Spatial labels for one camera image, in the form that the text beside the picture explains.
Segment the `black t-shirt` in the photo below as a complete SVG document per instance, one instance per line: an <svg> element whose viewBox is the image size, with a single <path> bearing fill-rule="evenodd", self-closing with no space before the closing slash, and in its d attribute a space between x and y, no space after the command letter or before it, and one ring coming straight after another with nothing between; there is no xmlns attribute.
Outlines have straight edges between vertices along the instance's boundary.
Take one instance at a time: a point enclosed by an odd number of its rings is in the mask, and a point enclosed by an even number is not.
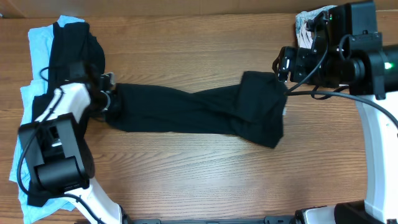
<svg viewBox="0 0 398 224"><path fill-rule="evenodd" d="M284 135L286 89L273 74L255 71L238 85L195 93L118 83L104 118L125 132L229 134L275 148Z"/></svg>

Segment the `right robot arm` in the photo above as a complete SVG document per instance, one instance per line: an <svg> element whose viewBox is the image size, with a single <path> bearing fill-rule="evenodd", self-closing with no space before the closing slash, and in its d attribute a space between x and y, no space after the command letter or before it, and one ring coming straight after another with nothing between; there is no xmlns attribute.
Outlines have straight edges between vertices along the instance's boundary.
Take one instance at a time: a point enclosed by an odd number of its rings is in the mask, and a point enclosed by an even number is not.
<svg viewBox="0 0 398 224"><path fill-rule="evenodd" d="M397 46L383 45L373 1L326 6L296 17L296 47L283 47L273 71L316 100L356 103L364 134L364 200L297 210L291 223L397 222Z"/></svg>

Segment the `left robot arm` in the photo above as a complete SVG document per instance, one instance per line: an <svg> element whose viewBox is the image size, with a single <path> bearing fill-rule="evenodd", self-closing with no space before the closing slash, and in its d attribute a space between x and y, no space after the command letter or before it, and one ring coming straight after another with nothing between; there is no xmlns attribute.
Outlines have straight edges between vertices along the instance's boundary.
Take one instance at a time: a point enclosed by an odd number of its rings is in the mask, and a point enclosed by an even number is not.
<svg viewBox="0 0 398 224"><path fill-rule="evenodd" d="M91 113L108 110L114 73L100 73L85 62L69 65L68 72L68 78L56 83L45 111L18 130L22 144L18 164L26 163L30 175L26 188L17 171L18 186L29 199L69 201L90 223L131 223L96 180L81 126Z"/></svg>

